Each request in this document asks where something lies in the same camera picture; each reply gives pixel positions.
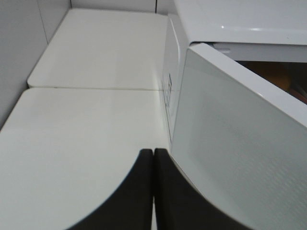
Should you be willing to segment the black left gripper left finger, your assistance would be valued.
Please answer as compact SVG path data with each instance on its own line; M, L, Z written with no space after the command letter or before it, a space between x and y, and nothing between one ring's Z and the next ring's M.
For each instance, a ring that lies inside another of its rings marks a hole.
M153 212L151 149L142 149L120 186L71 230L150 230Z

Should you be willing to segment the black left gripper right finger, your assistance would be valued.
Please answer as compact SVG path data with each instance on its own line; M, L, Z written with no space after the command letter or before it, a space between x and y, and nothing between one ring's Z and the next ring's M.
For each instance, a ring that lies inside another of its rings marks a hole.
M159 230L240 229L186 181L166 149L154 150L154 203Z

